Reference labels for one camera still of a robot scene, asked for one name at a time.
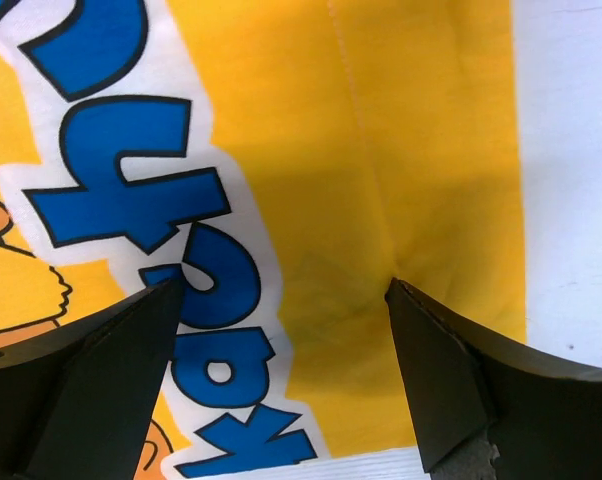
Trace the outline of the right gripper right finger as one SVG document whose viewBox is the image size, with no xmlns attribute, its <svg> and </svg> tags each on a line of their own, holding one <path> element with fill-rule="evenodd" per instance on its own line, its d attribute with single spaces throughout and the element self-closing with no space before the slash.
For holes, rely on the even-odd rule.
<svg viewBox="0 0 602 480">
<path fill-rule="evenodd" d="M 385 299 L 428 475 L 602 479 L 602 368 L 511 340 L 399 279 Z"/>
</svg>

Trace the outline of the yellow printed cloth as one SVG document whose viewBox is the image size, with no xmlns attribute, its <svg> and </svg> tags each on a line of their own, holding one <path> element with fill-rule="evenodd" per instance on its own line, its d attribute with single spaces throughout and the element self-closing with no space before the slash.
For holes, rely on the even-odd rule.
<svg viewBox="0 0 602 480">
<path fill-rule="evenodd" d="M 0 347 L 176 278 L 136 475 L 412 454 L 402 278 L 525 336 L 507 1 L 0 1 Z"/>
</svg>

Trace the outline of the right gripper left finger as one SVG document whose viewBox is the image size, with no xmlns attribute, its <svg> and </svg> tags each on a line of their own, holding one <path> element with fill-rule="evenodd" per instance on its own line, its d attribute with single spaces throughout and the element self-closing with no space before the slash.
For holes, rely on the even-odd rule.
<svg viewBox="0 0 602 480">
<path fill-rule="evenodd" d="M 0 479 L 131 479 L 172 356 L 182 284 L 0 348 Z"/>
</svg>

